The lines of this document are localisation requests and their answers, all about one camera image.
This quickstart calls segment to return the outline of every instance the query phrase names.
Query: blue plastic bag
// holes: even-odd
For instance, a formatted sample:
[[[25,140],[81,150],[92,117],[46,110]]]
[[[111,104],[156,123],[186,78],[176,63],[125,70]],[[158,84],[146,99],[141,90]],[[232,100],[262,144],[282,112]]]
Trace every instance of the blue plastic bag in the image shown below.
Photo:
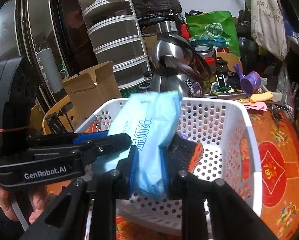
[[[134,188],[152,196],[163,196],[161,148],[168,147],[177,131],[183,96],[177,91],[132,94],[114,119],[108,135],[127,133],[139,150]],[[104,155],[93,163],[93,174],[115,169],[129,150]]]

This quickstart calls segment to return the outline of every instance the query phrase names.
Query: cardboard box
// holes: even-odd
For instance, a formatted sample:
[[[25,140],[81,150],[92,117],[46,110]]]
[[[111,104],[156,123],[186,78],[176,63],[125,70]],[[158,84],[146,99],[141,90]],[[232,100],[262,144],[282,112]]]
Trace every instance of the cardboard box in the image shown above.
[[[114,76],[113,62],[107,61],[90,67],[63,82],[79,115],[88,118],[102,104],[113,98],[121,98]]]

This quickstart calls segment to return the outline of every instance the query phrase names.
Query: green shopping bag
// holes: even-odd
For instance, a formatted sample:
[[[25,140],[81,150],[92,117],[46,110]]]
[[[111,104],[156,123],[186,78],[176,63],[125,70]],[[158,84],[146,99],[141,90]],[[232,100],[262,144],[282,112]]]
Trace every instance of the green shopping bag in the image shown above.
[[[236,27],[230,12],[214,11],[209,14],[187,16],[186,21],[193,39],[224,38],[229,52],[240,57]]]

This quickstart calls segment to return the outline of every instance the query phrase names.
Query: stainless steel kettle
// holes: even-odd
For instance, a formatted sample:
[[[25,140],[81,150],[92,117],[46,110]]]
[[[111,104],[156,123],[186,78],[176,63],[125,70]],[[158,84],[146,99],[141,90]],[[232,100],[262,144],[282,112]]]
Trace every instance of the stainless steel kettle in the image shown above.
[[[203,97],[205,80],[211,78],[208,63],[192,44],[176,33],[174,21],[158,23],[157,41],[152,48],[154,75],[151,90],[178,90],[184,97]]]

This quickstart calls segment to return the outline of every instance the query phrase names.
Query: white plastic basket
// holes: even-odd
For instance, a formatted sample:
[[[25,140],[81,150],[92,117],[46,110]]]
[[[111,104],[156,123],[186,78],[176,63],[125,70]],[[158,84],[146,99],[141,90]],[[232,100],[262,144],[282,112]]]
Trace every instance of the white plastic basket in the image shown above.
[[[108,130],[126,101],[127,98],[119,98],[106,102],[76,132],[85,132],[98,115],[102,120],[101,129]],[[204,155],[194,175],[208,181],[225,179],[260,216],[262,207],[260,156],[245,107],[230,100],[183,98],[178,130],[192,141],[203,144]],[[248,160],[250,172],[249,174],[244,172],[243,176],[242,166],[246,167]],[[204,203],[208,231],[211,233],[207,201]],[[130,200],[117,201],[117,214],[147,228],[180,236],[181,206],[181,200],[155,201],[134,192]]]

